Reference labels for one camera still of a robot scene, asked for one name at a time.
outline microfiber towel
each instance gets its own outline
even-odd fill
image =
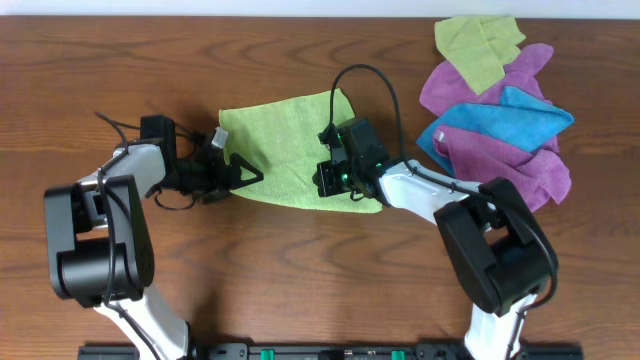
[[[523,151],[533,152],[571,124],[573,116],[568,112],[518,88],[506,86],[500,106],[458,104],[429,125],[416,143],[453,175],[451,161],[433,147],[433,134],[440,125],[487,135]]]
[[[436,47],[476,94],[500,81],[525,39],[513,17],[457,16],[435,25]]]
[[[511,63],[504,66],[505,76],[481,95],[476,95],[460,73],[449,61],[438,65],[427,79],[420,93],[422,106],[440,116],[456,104],[500,104],[505,86],[514,86],[527,94],[551,103],[542,96],[542,91],[534,76],[545,66],[553,55],[553,47],[546,44],[532,44]]]
[[[301,209],[374,213],[382,205],[373,199],[354,202],[349,194],[321,198],[312,177],[319,162],[330,159],[318,134],[329,122],[329,91],[267,105],[221,110],[220,126],[229,132],[225,161],[238,153],[264,173],[264,180],[233,194]],[[338,89],[334,122],[354,117],[349,101]]]
[[[571,188],[569,169],[558,157],[556,137],[531,154],[486,135],[443,125],[436,128],[433,145],[439,155],[451,160],[460,180],[511,180],[531,211],[550,198],[560,204]]]

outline wooden table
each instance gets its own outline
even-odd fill
[[[364,62],[394,83],[408,150],[435,116],[418,103],[443,59],[434,20],[258,18],[0,19],[0,358],[75,358],[118,329],[49,284],[43,191],[93,172],[117,135],[92,112],[135,124],[162,112],[211,129],[219,109],[328,90]],[[559,256],[554,301],[530,341],[580,342],[589,359],[640,354],[640,23],[522,20],[555,55],[538,79],[576,123],[560,135],[573,188],[536,216]],[[386,89],[341,83],[395,151]],[[168,197],[178,204],[185,199]],[[239,197],[191,211],[144,204],[155,284],[204,340],[416,342],[461,338],[471,303],[437,229],[410,213],[303,211]]]

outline green led light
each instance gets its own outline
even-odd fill
[[[404,351],[392,351],[391,360],[405,360]]]
[[[275,352],[273,350],[262,350],[260,352],[260,360],[274,360]]]

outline yellow-green cloth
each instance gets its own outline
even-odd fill
[[[264,180],[233,194],[301,209],[374,213],[382,205],[373,199],[354,202],[349,194],[321,198],[312,177],[319,162],[330,159],[318,140],[329,122],[329,91],[243,109],[220,110],[220,126],[229,132],[225,161],[238,153],[264,173]],[[334,122],[354,117],[340,89],[334,98]]]
[[[438,50],[477,95],[504,77],[525,39],[516,19],[502,16],[453,17],[437,22],[435,34]]]

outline pile of towels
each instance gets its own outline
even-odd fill
[[[556,135],[573,116],[546,100],[534,76],[553,48],[525,39],[513,17],[461,16],[435,26],[447,59],[422,89],[420,103],[440,116],[417,144],[450,175],[511,180],[531,211],[569,193],[569,169]]]

